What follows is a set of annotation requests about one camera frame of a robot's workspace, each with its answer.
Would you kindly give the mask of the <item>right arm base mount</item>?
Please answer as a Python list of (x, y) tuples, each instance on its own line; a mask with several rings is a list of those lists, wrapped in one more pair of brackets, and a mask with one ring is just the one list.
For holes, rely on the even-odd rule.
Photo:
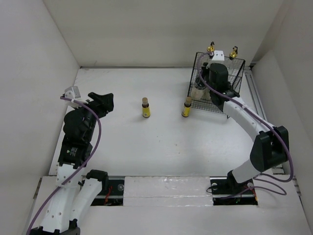
[(229, 184), (227, 177), (210, 177), (210, 186), (206, 192), (212, 195), (214, 206), (257, 206), (257, 196), (253, 180), (241, 184)]

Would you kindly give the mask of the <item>dark sauce bottle gold spout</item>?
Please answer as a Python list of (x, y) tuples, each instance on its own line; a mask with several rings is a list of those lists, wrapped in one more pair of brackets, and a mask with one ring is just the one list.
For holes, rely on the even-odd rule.
[(212, 41), (209, 45), (209, 47), (207, 48), (207, 52), (210, 54), (210, 55), (213, 55), (214, 54), (214, 51), (215, 51), (215, 43)]

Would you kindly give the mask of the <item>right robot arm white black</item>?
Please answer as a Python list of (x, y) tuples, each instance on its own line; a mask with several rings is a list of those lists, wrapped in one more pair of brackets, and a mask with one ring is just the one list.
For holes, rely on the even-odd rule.
[(199, 79), (208, 89), (211, 101), (220, 111), (233, 118), (254, 141), (249, 159), (227, 174), (216, 189), (228, 197), (246, 191), (244, 187), (268, 169), (284, 162), (291, 163), (289, 133), (284, 126), (276, 127), (252, 111), (228, 81), (228, 70), (221, 63), (198, 66)]

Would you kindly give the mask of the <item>clear oil bottle gold spout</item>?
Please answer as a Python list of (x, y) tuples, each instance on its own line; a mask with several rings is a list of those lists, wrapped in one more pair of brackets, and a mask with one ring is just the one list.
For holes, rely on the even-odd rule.
[(230, 59), (230, 60), (234, 60), (235, 58), (237, 58), (237, 56), (238, 56), (238, 47), (237, 47), (237, 46), (234, 46), (234, 47), (232, 48), (232, 51), (231, 51), (230, 54), (229, 54), (229, 59)]

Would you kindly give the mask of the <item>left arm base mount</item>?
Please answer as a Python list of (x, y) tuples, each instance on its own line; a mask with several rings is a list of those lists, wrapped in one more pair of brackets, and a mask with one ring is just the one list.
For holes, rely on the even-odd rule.
[(109, 186), (93, 200), (92, 206), (122, 206), (124, 199), (124, 179), (109, 179)]

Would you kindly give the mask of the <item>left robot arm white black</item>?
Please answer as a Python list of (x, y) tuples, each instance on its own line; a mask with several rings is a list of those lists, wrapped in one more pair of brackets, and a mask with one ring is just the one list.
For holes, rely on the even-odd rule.
[(89, 100), (65, 92), (60, 99), (73, 108), (64, 117), (64, 138), (57, 165), (56, 188), (43, 202), (27, 229), (28, 235), (78, 235), (80, 224), (98, 194), (109, 189), (108, 174), (85, 167), (97, 145), (91, 144), (94, 129), (102, 133), (100, 118), (114, 109), (113, 94), (89, 93)]

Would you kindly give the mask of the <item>tan spice grinder silver top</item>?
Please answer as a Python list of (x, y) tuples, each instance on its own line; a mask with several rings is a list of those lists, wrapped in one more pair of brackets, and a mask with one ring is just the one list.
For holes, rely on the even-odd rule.
[(198, 83), (194, 83), (193, 88), (191, 89), (190, 96), (193, 100), (201, 100), (206, 91), (206, 86), (201, 86)]

